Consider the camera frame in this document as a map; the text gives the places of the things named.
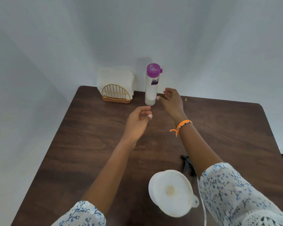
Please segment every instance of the hand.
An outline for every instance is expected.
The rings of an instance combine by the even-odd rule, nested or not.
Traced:
[[[160,96],[157,96],[156,99],[163,104],[164,109],[173,119],[175,126],[177,126],[181,121],[187,120],[183,111],[183,103],[177,90],[166,88],[164,96],[166,99]]]
[[[144,133],[148,122],[152,119],[151,106],[137,107],[128,117],[122,140],[130,141],[134,145]]]

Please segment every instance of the person's left hand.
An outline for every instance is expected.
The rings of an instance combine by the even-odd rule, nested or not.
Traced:
[[[152,119],[151,106],[139,106],[128,117],[123,140],[130,141],[134,145],[144,133],[148,122]]]

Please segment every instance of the white container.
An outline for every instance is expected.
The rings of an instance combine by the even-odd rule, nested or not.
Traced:
[[[147,66],[146,74],[146,92],[145,103],[152,106],[155,104],[159,75],[162,73],[162,69],[156,63],[151,63]]]
[[[178,171],[166,170],[154,174],[148,189],[154,204],[171,217],[182,217],[191,208],[199,206],[191,183]]]

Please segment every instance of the floral sleeve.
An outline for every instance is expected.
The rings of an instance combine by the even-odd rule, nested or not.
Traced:
[[[222,225],[283,225],[283,212],[228,163],[206,169],[199,189],[206,208]]]
[[[79,201],[52,226],[105,226],[106,218],[90,202]]]

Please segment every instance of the bottle label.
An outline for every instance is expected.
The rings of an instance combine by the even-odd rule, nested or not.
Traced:
[[[158,79],[152,80],[151,85],[157,85],[158,84]]]

